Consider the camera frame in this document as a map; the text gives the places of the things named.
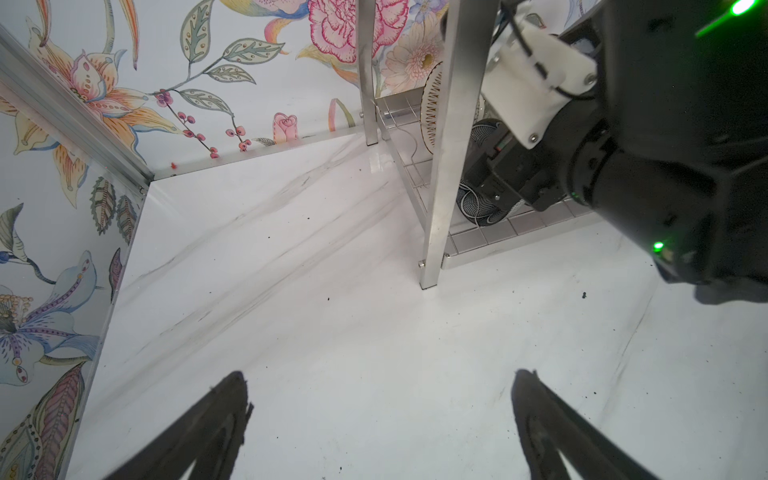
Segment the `blue flower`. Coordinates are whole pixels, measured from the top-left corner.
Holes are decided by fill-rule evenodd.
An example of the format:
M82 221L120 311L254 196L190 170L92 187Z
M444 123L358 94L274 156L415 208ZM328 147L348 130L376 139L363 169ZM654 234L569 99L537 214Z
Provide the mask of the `blue flower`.
M415 0L409 14L411 16L415 14L416 18L414 18L414 21L416 23L422 23L424 22L424 18L430 12L440 12L443 7L445 7L447 1L448 0Z
M61 272L45 304L29 313L31 297L0 285L0 383L26 385L35 363L57 348L75 348L93 359L98 337L78 335L71 313L95 288L96 269L87 250L77 266Z

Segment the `metal leg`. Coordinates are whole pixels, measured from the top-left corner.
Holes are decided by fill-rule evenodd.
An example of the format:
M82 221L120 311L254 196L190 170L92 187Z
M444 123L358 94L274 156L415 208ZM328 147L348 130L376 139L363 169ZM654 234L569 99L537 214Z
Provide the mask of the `metal leg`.
M357 74L360 80L362 124L366 129L366 145L379 143L376 128L376 104L373 98L373 21L376 17L376 0L355 0L357 10Z
M498 0L450 0L437 149L432 162L432 208L421 266L423 289L437 285L440 274L497 10Z

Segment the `robotic arm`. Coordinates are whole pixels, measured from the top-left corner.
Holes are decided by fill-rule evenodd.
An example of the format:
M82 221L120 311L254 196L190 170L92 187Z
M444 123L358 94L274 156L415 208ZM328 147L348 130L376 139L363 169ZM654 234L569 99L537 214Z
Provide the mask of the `robotic arm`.
M501 210L570 196L701 303L768 302L768 2L603 0L558 38L518 4L464 182Z

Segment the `black mesh object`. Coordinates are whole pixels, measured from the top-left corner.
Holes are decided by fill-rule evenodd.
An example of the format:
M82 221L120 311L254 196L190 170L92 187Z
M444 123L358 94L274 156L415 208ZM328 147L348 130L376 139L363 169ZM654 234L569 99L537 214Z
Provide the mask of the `black mesh object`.
M480 120L472 127L469 137L471 141L480 145L497 128L498 120ZM467 220L479 227L487 227L504 220L511 211L499 210L498 207L475 192L463 179L458 186L456 205Z

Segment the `pink rose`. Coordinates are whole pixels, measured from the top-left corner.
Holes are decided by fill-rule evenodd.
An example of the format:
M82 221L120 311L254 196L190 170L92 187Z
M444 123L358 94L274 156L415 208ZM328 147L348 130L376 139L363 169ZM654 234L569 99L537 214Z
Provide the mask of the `pink rose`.
M312 43L344 63L357 60L355 0L310 0ZM376 0L373 25L373 54L392 45L406 26L408 0Z
M290 117L285 114L275 114L275 121L272 123L272 134L276 144L282 144L288 140L299 138L299 130L296 126L298 119L296 115Z

